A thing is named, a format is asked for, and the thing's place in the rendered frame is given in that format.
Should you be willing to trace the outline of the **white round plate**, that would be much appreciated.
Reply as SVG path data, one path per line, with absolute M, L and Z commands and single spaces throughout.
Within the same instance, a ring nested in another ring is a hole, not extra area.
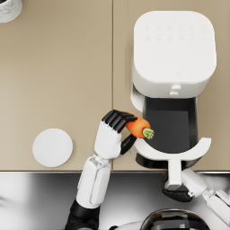
M 58 167 L 64 164 L 72 152 L 71 137 L 59 128 L 43 130 L 37 135 L 32 145 L 34 158 L 46 167 Z

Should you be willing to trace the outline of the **air fryer drawer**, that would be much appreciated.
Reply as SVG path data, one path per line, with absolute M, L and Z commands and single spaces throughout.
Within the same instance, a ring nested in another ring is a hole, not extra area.
M 164 187 L 182 185 L 181 171 L 194 165 L 210 148 L 209 137 L 198 138 L 196 99 L 144 100 L 143 118 L 155 132 L 152 139 L 138 138 L 131 148 L 136 162 L 148 169 L 166 169 Z

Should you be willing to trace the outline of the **orange carrot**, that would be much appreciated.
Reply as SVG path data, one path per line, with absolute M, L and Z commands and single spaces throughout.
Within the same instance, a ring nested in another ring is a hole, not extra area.
M 129 132 L 137 138 L 147 138 L 151 139 L 155 132 L 151 129 L 149 122 L 143 118 L 140 118 L 136 114 L 132 114 L 133 117 L 136 117 L 135 120 L 129 121 L 125 127 Z

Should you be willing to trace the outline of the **pale air fryer body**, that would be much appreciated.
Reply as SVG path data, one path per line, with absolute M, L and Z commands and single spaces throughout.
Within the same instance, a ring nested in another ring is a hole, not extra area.
M 152 11 L 136 21 L 130 99 L 138 111 L 146 97 L 200 95 L 217 66 L 211 21 L 193 11 Z

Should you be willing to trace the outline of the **dark round robot body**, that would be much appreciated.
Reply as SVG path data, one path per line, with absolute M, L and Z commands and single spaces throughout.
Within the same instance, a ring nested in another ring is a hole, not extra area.
M 210 228 L 195 213 L 171 208 L 155 211 L 144 221 L 112 226 L 109 230 L 210 230 Z

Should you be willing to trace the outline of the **white marbled pot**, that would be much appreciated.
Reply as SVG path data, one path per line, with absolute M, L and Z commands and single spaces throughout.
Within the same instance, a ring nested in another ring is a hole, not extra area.
M 22 0 L 0 0 L 0 23 L 11 22 L 22 11 Z

